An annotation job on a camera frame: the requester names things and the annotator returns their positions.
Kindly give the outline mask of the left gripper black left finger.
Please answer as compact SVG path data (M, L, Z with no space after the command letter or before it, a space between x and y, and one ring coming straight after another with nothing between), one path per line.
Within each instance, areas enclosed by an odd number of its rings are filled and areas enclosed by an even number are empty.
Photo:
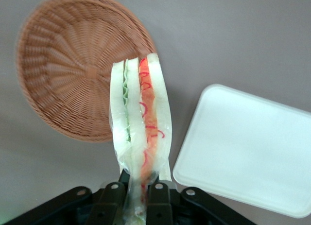
M129 174L93 193L75 187L9 221L7 225L121 225Z

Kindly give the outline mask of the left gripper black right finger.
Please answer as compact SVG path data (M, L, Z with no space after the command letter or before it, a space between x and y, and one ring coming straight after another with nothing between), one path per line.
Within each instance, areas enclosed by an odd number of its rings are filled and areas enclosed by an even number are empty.
M149 187L148 225L253 225L227 205L196 187L178 192L164 182Z

